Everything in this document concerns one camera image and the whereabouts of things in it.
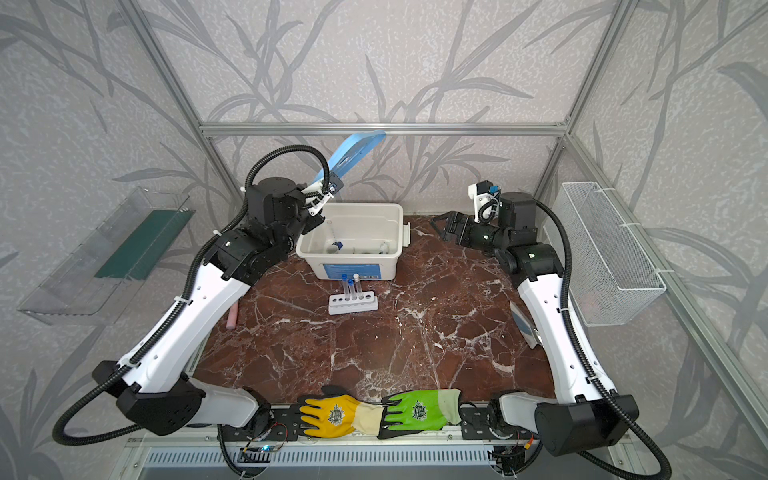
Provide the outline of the blue plastic bin lid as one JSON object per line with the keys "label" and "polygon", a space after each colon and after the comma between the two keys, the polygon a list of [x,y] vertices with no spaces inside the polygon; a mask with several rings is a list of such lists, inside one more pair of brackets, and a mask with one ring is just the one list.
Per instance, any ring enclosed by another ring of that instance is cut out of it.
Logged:
{"label": "blue plastic bin lid", "polygon": [[335,191],[340,191],[346,182],[348,174],[368,153],[379,145],[386,137],[383,130],[355,133],[345,139],[327,161],[331,176],[330,184]]}

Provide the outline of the test tube cork stopper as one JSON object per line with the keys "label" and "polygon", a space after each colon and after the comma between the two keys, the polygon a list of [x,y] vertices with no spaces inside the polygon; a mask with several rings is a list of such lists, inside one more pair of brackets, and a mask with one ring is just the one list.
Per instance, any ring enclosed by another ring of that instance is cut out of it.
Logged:
{"label": "test tube cork stopper", "polygon": [[363,290],[362,290],[362,285],[361,285],[361,280],[360,280],[359,274],[355,273],[353,275],[353,279],[354,279],[354,287],[355,287],[355,292],[357,294],[357,298],[361,299],[363,297],[363,294],[362,294]]}

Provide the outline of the white test tube rack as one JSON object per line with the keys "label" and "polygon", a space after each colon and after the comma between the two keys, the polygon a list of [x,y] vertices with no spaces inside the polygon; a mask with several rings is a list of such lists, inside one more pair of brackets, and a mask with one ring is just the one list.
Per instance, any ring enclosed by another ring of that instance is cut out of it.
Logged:
{"label": "white test tube rack", "polygon": [[330,315],[345,315],[376,311],[378,298],[373,291],[364,291],[353,296],[352,294],[334,294],[329,297],[328,313]]}

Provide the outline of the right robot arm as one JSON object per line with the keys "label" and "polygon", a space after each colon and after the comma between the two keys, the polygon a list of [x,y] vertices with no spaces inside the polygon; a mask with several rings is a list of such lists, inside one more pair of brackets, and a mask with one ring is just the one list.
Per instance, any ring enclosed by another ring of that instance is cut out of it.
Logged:
{"label": "right robot arm", "polygon": [[621,395],[602,369],[571,305],[573,254],[563,222],[543,202],[522,192],[500,198],[496,224],[449,211],[429,221],[446,242],[494,257],[509,276],[530,315],[531,335],[552,370],[554,400],[525,392],[506,393],[498,404],[503,421],[532,431],[552,456],[577,454],[622,479],[636,473],[593,455],[632,431],[656,459],[656,479],[669,479],[672,466],[662,449],[638,425],[633,396]]}

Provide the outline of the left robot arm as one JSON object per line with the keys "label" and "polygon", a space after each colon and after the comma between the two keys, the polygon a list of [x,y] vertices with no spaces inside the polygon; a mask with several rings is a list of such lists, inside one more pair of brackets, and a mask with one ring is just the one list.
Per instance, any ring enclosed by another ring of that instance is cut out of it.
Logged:
{"label": "left robot arm", "polygon": [[[271,161],[298,152],[314,156],[321,165],[321,176],[313,184],[283,177],[255,179]],[[94,369],[96,387],[56,421],[53,440],[85,446],[138,430],[165,436],[190,425],[262,432],[269,406],[257,392],[207,384],[189,376],[185,366],[230,307],[288,259],[301,235],[322,224],[324,203],[341,185],[326,157],[312,146],[284,146],[258,160],[246,176],[240,210],[195,255],[183,292],[133,349]],[[131,425],[98,435],[67,433],[69,422],[103,393],[115,397]]]}

